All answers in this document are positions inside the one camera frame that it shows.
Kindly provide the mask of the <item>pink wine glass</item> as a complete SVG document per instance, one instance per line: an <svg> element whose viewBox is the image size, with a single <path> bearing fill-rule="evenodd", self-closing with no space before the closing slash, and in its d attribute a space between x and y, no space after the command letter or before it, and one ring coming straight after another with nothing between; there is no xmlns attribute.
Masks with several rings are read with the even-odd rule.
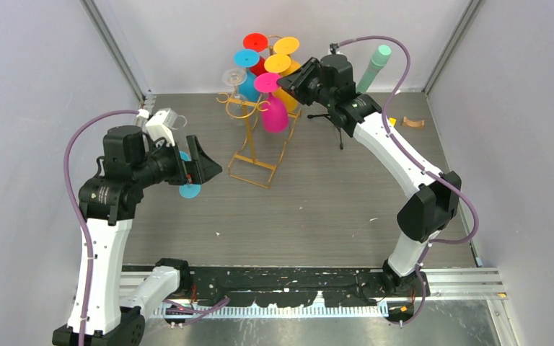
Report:
<svg viewBox="0 0 554 346"><path fill-rule="evenodd" d="M261 111L263 127L269 133L280 133L289 126L289 114L285 104L273 93L278 91L277 81L280 76L275 73L259 75L254 87L260 93L266 94L266 98L258 105Z"/></svg>

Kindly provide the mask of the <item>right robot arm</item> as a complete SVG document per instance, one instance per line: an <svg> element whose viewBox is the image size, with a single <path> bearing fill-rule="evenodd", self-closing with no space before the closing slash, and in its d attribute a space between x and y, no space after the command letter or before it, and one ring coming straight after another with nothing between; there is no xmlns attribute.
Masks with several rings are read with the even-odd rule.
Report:
<svg viewBox="0 0 554 346"><path fill-rule="evenodd" d="M325 117L369 149L408 198L397 214L401 233L381 274L384 291L401 296L416 279L415 268L425 247L455 217L461 178L428 163L385 120L383 108L368 94L357 92L353 66L344 55L310 58L277 84L303 105L325 107Z"/></svg>

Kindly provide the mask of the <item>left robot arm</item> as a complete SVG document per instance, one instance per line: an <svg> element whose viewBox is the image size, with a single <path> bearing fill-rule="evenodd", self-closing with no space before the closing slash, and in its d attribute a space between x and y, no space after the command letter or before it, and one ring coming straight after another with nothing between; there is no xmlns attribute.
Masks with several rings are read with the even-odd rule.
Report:
<svg viewBox="0 0 554 346"><path fill-rule="evenodd" d="M120 296L123 254L144 190L163 182L202 185L222 171L196 136L187 142L190 156L184 159L176 145L147 143L135 125L104 136L100 171L73 202L83 236L79 285L69 320L53 332L54 345L138 345L146 320L163 301L191 292L188 263L164 258L131 294Z"/></svg>

